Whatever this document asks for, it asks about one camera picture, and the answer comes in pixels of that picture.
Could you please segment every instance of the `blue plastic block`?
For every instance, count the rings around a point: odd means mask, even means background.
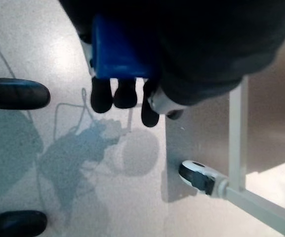
[[[152,30],[97,15],[92,28],[93,68],[99,79],[156,78],[156,38]]]

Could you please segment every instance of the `white metal tube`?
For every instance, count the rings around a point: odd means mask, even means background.
[[[226,199],[285,236],[285,209],[248,190],[228,187]]]
[[[230,92],[229,102],[229,186],[245,188],[247,155],[248,81]]]

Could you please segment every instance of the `caster wheel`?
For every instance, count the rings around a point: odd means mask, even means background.
[[[180,164],[180,178],[189,186],[212,197],[223,198],[227,177],[218,171],[198,162],[186,160]]]

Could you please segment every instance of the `gray floor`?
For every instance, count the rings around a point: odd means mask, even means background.
[[[185,159],[228,172],[228,96],[152,129],[140,108],[94,113],[79,40],[55,0],[0,0],[0,77],[12,74],[45,84],[51,103],[0,111],[0,212],[46,212],[43,237],[281,236],[178,178]],[[285,207],[285,48],[254,77],[247,185]]]

